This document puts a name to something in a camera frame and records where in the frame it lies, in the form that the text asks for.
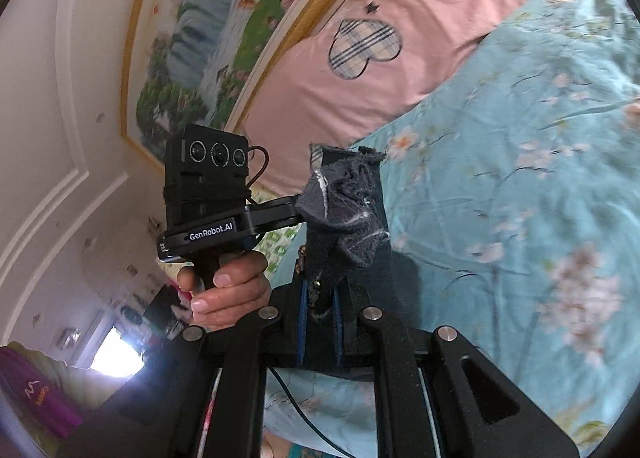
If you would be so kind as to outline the person's left hand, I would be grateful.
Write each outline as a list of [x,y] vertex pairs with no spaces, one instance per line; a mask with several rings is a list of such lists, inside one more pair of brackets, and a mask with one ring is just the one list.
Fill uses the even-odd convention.
[[223,330],[266,306],[271,296],[265,275],[267,266],[262,253],[246,252],[221,264],[214,275],[213,288],[207,290],[201,290],[192,267],[179,270],[179,288],[192,294],[192,324],[212,331]]

